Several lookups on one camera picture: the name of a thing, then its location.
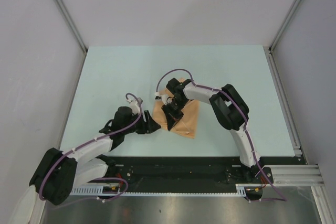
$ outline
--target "orange cloth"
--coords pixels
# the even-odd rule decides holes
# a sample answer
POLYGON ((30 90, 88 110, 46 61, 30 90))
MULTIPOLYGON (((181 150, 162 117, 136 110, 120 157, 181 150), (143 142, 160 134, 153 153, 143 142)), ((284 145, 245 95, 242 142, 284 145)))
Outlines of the orange cloth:
MULTIPOLYGON (((160 94, 168 94, 170 97, 173 97, 173 94, 168 89, 161 90, 160 94)), ((161 125, 161 128, 167 130, 167 120, 163 110, 161 109, 162 105, 162 101, 158 101, 155 103, 153 110, 153 119, 156 123, 161 125)), ((182 109, 182 112, 184 114, 182 119, 170 131, 175 132, 181 136, 195 138, 199 107, 199 101, 189 101, 182 109)))

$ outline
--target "metal floor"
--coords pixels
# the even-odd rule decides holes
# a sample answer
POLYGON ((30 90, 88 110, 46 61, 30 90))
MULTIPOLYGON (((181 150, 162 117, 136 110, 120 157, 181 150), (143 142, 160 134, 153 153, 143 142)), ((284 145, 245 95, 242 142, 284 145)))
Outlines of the metal floor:
MULTIPOLYGON (((265 196, 276 196, 265 188, 265 196)), ((121 197, 101 203, 83 200, 65 207, 48 204, 45 224, 105 223, 321 223, 310 187, 285 187, 281 191, 288 202, 255 202, 234 197, 121 197)), ((72 196, 67 202, 80 199, 72 196)))

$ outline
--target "wall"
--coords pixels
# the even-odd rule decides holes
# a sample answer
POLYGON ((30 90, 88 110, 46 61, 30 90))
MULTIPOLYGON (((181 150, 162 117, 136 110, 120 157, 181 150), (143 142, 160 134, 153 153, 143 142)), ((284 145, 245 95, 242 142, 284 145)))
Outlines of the wall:
POLYGON ((269 46, 293 0, 64 0, 86 45, 269 46))
POLYGON ((57 146, 84 59, 53 0, 0 0, 0 223, 57 146))
POLYGON ((336 206, 336 0, 304 0, 275 50, 304 152, 336 206))

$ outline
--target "white table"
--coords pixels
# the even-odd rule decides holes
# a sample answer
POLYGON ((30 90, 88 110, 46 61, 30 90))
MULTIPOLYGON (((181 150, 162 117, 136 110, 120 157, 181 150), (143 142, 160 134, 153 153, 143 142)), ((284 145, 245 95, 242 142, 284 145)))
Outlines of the white table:
MULTIPOLYGON (((144 46, 90 47, 62 139, 69 149, 98 135, 119 106, 128 105, 127 92, 143 99, 152 112, 158 80, 169 70, 188 69, 199 84, 232 84, 250 108, 249 127, 261 156, 294 156, 280 103, 262 46, 144 46)), ((184 72, 168 75, 188 78, 184 72)), ((237 156, 229 131, 212 108, 200 104, 195 139, 158 130, 129 134, 112 156, 237 156)))

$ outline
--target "wire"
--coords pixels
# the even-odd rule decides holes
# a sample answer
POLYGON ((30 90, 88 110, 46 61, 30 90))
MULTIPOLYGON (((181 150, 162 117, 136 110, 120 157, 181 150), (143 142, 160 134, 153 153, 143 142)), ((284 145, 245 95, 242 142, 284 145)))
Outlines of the wire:
MULTIPOLYGON (((95 142, 95 141, 99 141, 99 140, 101 140, 101 139, 106 138, 107 136, 112 136, 112 135, 118 134, 118 133, 120 133, 120 132, 122 132, 122 131, 125 131, 125 130, 129 129, 130 127, 134 126, 134 125, 138 122, 138 120, 139 120, 140 117, 142 116, 141 103, 140 103, 140 101, 137 99, 137 97, 136 97, 134 94, 132 94, 132 93, 127 93, 127 94, 125 95, 126 99, 128 99, 128 96, 129 96, 129 95, 132 96, 132 97, 136 100, 136 102, 138 103, 139 108, 140 108, 139 115, 138 115, 138 117, 135 119, 135 121, 132 122, 130 125, 128 125, 128 126, 122 128, 122 129, 120 129, 120 130, 117 130, 117 131, 114 131, 114 132, 110 132, 109 134, 106 134, 106 135, 104 135, 104 136, 100 136, 100 137, 98 137, 98 138, 96 138, 96 139, 94 138, 94 139, 92 139, 92 140, 90 140, 90 141, 87 141, 86 143, 83 143, 83 144, 77 146, 77 147, 74 149, 74 151, 78 151, 78 150, 82 149, 83 147, 85 147, 85 146, 87 146, 87 145, 89 145, 89 144, 91 144, 91 143, 93 143, 93 142, 95 142)), ((62 160, 65 159, 68 155, 70 155, 70 154, 73 153, 74 151, 73 151, 73 150, 70 150, 70 151, 64 153, 64 154, 63 154, 63 155, 62 155, 62 156, 61 156, 61 157, 54 163, 54 165, 50 168, 50 170, 48 171, 47 175, 44 177, 44 179, 43 179, 43 181, 42 181, 42 183, 41 183, 40 190, 38 191, 38 197, 39 197, 40 200, 45 200, 45 198, 43 198, 43 189, 44 189, 44 187, 45 187, 45 185, 46 185, 46 182, 47 182, 48 178, 51 176, 51 174, 52 174, 53 171, 56 169, 56 167, 62 162, 62 160)), ((124 179, 122 179, 122 178, 104 178, 104 179, 115 179, 115 180, 123 181, 124 183, 126 183, 127 188, 128 188, 127 181, 124 180, 124 179)))
POLYGON ((196 84, 194 79, 193 79, 193 76, 192 74, 186 70, 186 69, 183 69, 183 68, 176 68, 176 69, 173 69, 169 72, 167 72, 165 75, 163 75, 161 77, 161 79, 159 80, 157 86, 156 86, 156 91, 158 91, 159 89, 159 85, 161 83, 161 81, 163 80, 164 77, 166 77, 169 73, 172 73, 172 72, 175 72, 175 71, 184 71, 184 72, 187 72, 190 76, 190 80, 191 80, 191 83, 196 86, 196 87, 199 87, 199 88, 203 88, 203 89, 207 89, 207 90, 212 90, 212 91, 217 91, 217 92, 220 92, 221 94, 223 94, 233 105, 234 107, 238 110, 238 112, 242 115, 243 119, 244 119, 244 131, 245 131, 245 134, 247 136, 247 139, 249 141, 249 144, 251 146, 251 151, 252 151, 252 155, 253 155, 253 159, 254 161, 256 162, 261 174, 264 176, 264 178, 266 179, 266 182, 268 182, 270 184, 270 186, 273 188, 273 190, 281 197, 281 198, 265 198, 265 199, 262 199, 262 201, 269 201, 269 200, 280 200, 280 201, 287 201, 287 198, 283 195, 283 193, 278 189, 276 188, 273 183, 269 180, 269 178, 266 176, 265 172, 263 171, 262 167, 260 166, 259 162, 258 162, 258 159, 257 159, 257 156, 256 156, 256 153, 255 153, 255 148, 254 148, 254 145, 253 145, 253 142, 252 142, 252 139, 251 139, 251 136, 247 130, 247 118, 245 117, 245 114, 242 112, 242 110, 240 109, 240 107, 237 105, 237 103, 227 94, 225 93, 223 90, 221 89, 216 89, 216 88, 211 88, 211 87, 208 87, 208 86, 204 86, 204 85, 199 85, 199 84, 196 84))

